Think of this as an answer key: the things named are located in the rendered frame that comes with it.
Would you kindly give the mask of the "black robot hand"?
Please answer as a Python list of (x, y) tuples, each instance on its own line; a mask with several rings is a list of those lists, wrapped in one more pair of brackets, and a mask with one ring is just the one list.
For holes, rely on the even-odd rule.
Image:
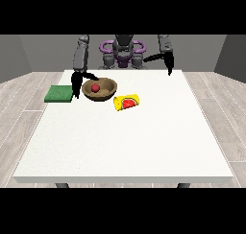
[(98, 81), (98, 78), (92, 73), (74, 72), (71, 76), (71, 83), (72, 83), (73, 95), (76, 98), (79, 98), (79, 96), (80, 96), (80, 89), (81, 89), (81, 86), (83, 83), (83, 78), (90, 79), (93, 81)]
[(173, 53), (172, 52), (165, 52), (165, 53), (161, 53), (161, 54), (152, 55), (150, 57), (145, 58), (143, 61), (148, 62), (148, 61), (154, 61), (154, 60), (158, 60), (158, 59), (162, 59), (164, 61), (164, 64), (168, 70), (168, 75), (171, 75), (172, 70), (174, 68)]

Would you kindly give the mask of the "green square pad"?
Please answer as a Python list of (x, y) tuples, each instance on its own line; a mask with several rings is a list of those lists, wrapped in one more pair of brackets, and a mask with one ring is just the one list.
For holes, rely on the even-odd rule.
[(52, 85), (45, 98), (45, 103), (70, 103), (72, 100), (71, 85)]

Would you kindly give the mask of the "brown wooden bowl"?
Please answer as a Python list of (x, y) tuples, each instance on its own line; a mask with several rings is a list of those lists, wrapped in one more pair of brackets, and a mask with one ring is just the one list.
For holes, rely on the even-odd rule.
[[(92, 91), (92, 86), (99, 86), (97, 92)], [(84, 95), (94, 102), (104, 102), (109, 100), (117, 90), (117, 83), (108, 78), (100, 78), (98, 81), (89, 80), (82, 85)]]

